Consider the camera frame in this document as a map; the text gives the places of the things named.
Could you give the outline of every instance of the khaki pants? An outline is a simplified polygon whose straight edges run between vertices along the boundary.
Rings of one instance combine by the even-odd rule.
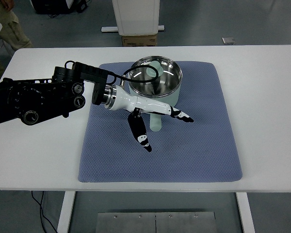
[[[0,31],[0,37],[11,45],[13,50],[21,48],[32,48],[30,39],[24,34],[17,16],[12,12],[6,12],[2,3],[0,2],[0,23],[2,24],[2,30]],[[4,68],[0,64],[0,78],[4,73]]]

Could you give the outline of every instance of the white robotic hand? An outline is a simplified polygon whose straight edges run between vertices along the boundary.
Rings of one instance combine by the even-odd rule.
[[[110,90],[110,97],[108,98],[109,101],[105,103],[105,108],[113,111],[125,109],[131,112],[128,121],[132,134],[148,152],[151,152],[152,148],[148,142],[145,123],[140,116],[141,113],[170,115],[171,117],[183,120],[184,122],[194,122],[194,120],[187,114],[177,108],[171,107],[167,103],[146,97],[132,96],[123,90],[122,87],[117,85],[109,86],[108,88]]]

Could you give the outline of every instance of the cardboard box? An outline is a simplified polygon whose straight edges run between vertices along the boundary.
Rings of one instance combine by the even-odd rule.
[[[123,47],[157,46],[157,34],[155,35],[124,35],[122,36]]]

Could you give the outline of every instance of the black cable on floor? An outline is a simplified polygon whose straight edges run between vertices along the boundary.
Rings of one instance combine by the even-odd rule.
[[[43,224],[42,217],[43,217],[44,219],[46,219],[46,220],[50,223],[50,225],[52,226],[52,228],[54,229],[54,231],[55,231],[56,233],[58,233],[57,230],[55,229],[55,227],[53,226],[53,224],[51,223],[51,221],[50,221],[47,217],[44,216],[43,208],[42,208],[42,201],[43,201],[44,191],[42,191],[42,197],[41,197],[41,201],[40,201],[40,202],[39,202],[39,201],[38,201],[38,200],[33,196],[33,191],[31,191],[31,196],[32,196],[32,198],[35,200],[35,202],[37,202],[38,205],[40,206],[40,221],[41,221],[41,225],[42,225],[43,231],[44,231],[45,233],[47,233],[47,231],[45,230],[44,224]]]

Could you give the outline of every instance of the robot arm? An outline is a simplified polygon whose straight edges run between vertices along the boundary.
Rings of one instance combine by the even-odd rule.
[[[147,151],[152,149],[141,113],[170,115],[185,122],[193,122],[187,114],[169,104],[132,96],[122,87],[114,85],[116,78],[132,82],[125,76],[79,62],[73,62],[72,69],[66,68],[66,64],[65,67],[56,67],[51,79],[14,81],[4,78],[0,83],[0,123],[20,118],[23,123],[34,125],[58,116],[68,117],[70,112],[85,105],[82,96],[84,81],[95,83],[92,104],[104,104],[109,110],[125,109],[131,113],[128,121],[133,136]],[[156,77],[147,82],[158,77],[156,69],[149,65],[143,67],[152,68],[156,72]],[[112,83],[107,83],[108,75],[114,76]]]

